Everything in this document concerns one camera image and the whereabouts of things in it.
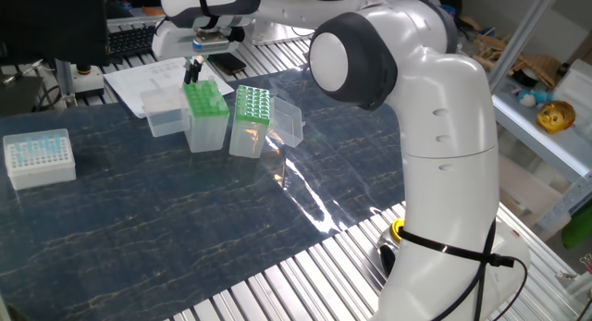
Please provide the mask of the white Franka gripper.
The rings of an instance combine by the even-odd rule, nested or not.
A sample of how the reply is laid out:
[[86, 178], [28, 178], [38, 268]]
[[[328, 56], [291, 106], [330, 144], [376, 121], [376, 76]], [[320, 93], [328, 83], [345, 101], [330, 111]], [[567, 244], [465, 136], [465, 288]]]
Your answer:
[[163, 22], [155, 30], [152, 50], [160, 60], [199, 56], [193, 63], [190, 59], [185, 60], [183, 82], [190, 84], [199, 79], [203, 67], [200, 56], [229, 53], [236, 50], [242, 42], [243, 27], [206, 31], [178, 28], [172, 22]]

